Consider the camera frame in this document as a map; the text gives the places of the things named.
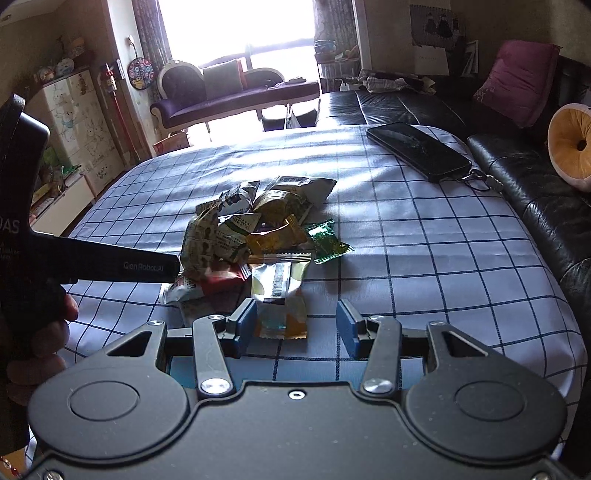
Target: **black robotic device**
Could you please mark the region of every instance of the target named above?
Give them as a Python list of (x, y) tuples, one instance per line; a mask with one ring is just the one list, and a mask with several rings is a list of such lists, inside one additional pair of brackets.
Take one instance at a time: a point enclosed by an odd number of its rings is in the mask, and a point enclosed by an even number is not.
[[(13, 358), (30, 355), (31, 334), (63, 315), (61, 284), (172, 281), (179, 268), (175, 256), (28, 227), (48, 131), (22, 107), (14, 97), (0, 112), (0, 302), (20, 346)], [(28, 409), (43, 456), (24, 478), (572, 478), (549, 458), (566, 419), (560, 393), (447, 323), (406, 330), (342, 300), (343, 343), (368, 358), (358, 390), (247, 381), (237, 391), (224, 357), (244, 354), (256, 317), (247, 299), (191, 328), (169, 332), (153, 320), (47, 381)], [(175, 356), (194, 358), (196, 390), (170, 377)], [(398, 388), (403, 356), (425, 365), (408, 390)], [(27, 439), (24, 409), (5, 395), (0, 432), (0, 453)]]
[(34, 232), (29, 212), (49, 137), (13, 95), (0, 109), (0, 306), (14, 341), (0, 352), (0, 455), (28, 442), (26, 409), (9, 401), (6, 365), (32, 356), (34, 332), (64, 317), (62, 284), (78, 280), (174, 281), (175, 255), (102, 245)]

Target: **snack package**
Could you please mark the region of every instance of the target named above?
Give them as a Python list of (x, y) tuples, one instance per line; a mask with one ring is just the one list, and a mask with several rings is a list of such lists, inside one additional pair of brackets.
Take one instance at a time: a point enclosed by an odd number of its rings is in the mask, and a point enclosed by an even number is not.
[(283, 190), (266, 190), (254, 203), (254, 211), (262, 215), (262, 221), (275, 228), (283, 226), (290, 215), (301, 224), (311, 208), (303, 196)]
[(246, 237), (248, 248), (253, 254), (275, 253), (306, 243), (308, 240), (306, 231), (300, 227), (295, 215), (288, 216), (285, 219), (285, 225), (277, 230), (251, 233)]
[(248, 265), (215, 261), (200, 281), (193, 281), (180, 274), (174, 283), (163, 283), (158, 301), (163, 304), (209, 297), (221, 291), (231, 290), (251, 276)]
[(255, 334), (261, 338), (306, 338), (307, 311), (301, 283), (310, 253), (251, 255), (251, 296), (256, 300), (259, 325)]
[(248, 253), (246, 239), (261, 219), (260, 213), (239, 213), (219, 218), (215, 254), (229, 262), (237, 262)]
[(334, 224), (334, 220), (328, 220), (325, 223), (313, 225), (308, 228), (308, 235), (310, 235), (316, 249), (314, 263), (322, 264), (354, 250), (352, 246), (336, 238), (335, 232), (332, 229)]
[(199, 215), (213, 205), (218, 205), (217, 214), (219, 216), (251, 212), (252, 202), (254, 202), (260, 184), (261, 182), (258, 180), (243, 181), (238, 187), (222, 192), (216, 200), (197, 205), (195, 212)]
[(217, 231), (217, 203), (187, 225), (181, 247), (183, 274), (194, 281), (203, 278), (214, 256)]
[(319, 177), (277, 177), (265, 190), (283, 190), (304, 197), (321, 207), (336, 185), (336, 180)]

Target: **human hand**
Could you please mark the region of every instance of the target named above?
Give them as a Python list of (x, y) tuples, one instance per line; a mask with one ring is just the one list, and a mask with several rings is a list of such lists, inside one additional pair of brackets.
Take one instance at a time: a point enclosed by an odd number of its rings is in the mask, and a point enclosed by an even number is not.
[[(66, 295), (65, 301), (66, 318), (50, 323), (33, 336), (31, 347), (34, 357), (14, 360), (7, 366), (8, 397), (19, 405), (26, 406), (38, 385), (66, 368), (63, 359), (56, 352), (68, 341), (70, 329), (66, 320), (73, 322), (78, 318), (78, 305), (70, 295)], [(10, 344), (10, 331), (0, 317), (0, 351), (9, 349)]]

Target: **pink pillow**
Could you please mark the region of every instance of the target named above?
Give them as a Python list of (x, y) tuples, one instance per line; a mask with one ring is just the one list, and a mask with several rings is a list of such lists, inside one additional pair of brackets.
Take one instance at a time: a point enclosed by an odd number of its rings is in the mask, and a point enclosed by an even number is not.
[(474, 100), (509, 117), (520, 128), (531, 127), (548, 101), (559, 53), (560, 47), (552, 44), (506, 41)]

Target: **grid pattern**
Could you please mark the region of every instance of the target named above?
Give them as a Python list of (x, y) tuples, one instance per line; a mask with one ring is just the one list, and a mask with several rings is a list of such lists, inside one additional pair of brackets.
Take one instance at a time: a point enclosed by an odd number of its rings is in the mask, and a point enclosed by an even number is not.
[[(456, 137), (419, 128), (471, 159)], [(179, 253), (195, 206), (241, 181), (262, 180), (264, 188), (278, 175), (337, 179), (307, 222), (333, 218), (336, 233), (355, 251), (310, 266), (303, 284), (308, 340), (253, 340), (245, 357), (228, 359), (236, 384), (272, 379), (358, 385), (365, 362), (349, 358), (335, 327), (336, 302), (348, 299), (363, 315), (394, 317), (405, 327), (445, 320), (547, 378), (569, 405), (566, 439), (587, 356), (569, 305), (518, 216), (495, 192), (451, 180), (427, 182), (368, 141), (366, 129), (275, 132), (259, 141), (144, 162), (106, 192), (72, 236)], [(183, 315), (157, 303), (158, 284), (80, 281), (68, 289), (80, 306), (62, 351), (70, 364), (150, 319), (181, 327), (183, 316), (230, 313), (249, 293), (245, 284), (183, 307)], [(182, 378), (182, 360), (178, 368)], [(402, 370), (404, 386), (421, 375), (416, 360), (404, 361)]]

